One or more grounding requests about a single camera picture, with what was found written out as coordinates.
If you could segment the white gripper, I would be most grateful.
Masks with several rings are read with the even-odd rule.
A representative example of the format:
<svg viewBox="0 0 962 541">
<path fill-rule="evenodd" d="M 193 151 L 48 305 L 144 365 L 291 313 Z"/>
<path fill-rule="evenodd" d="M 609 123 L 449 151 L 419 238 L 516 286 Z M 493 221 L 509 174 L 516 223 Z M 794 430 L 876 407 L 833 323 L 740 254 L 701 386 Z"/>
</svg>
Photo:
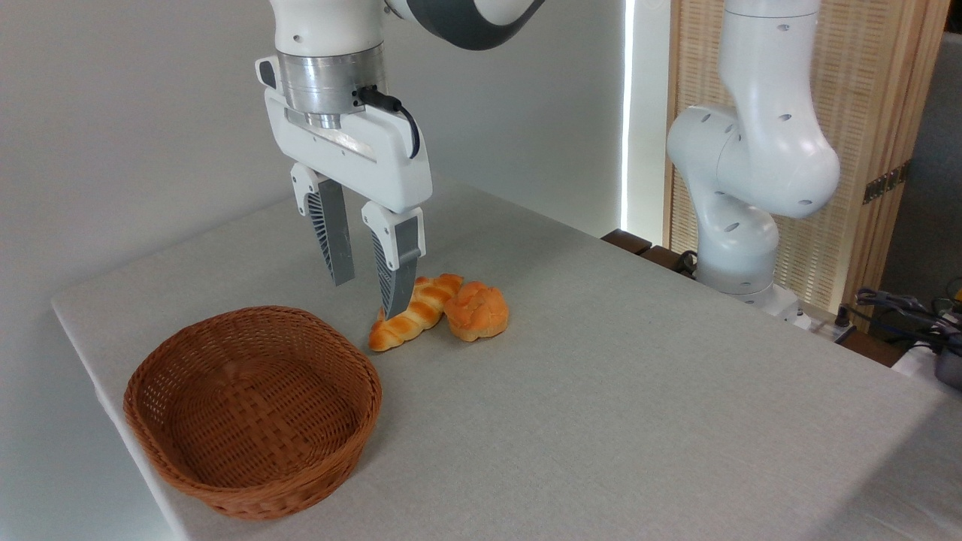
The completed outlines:
<svg viewBox="0 0 962 541">
<path fill-rule="evenodd" d="M 356 277 L 343 186 L 371 199 L 362 216 L 374 240 L 388 321 L 407 310 L 418 260 L 426 253 L 418 206 L 433 186 L 427 150 L 413 136 L 416 124 L 401 113 L 365 106 L 341 116 L 339 128 L 323 128 L 288 107 L 279 67 L 276 57 L 259 59 L 258 79 L 276 144 L 298 162 L 291 169 L 298 211 L 312 222 L 324 263 L 340 286 Z"/>
</svg>

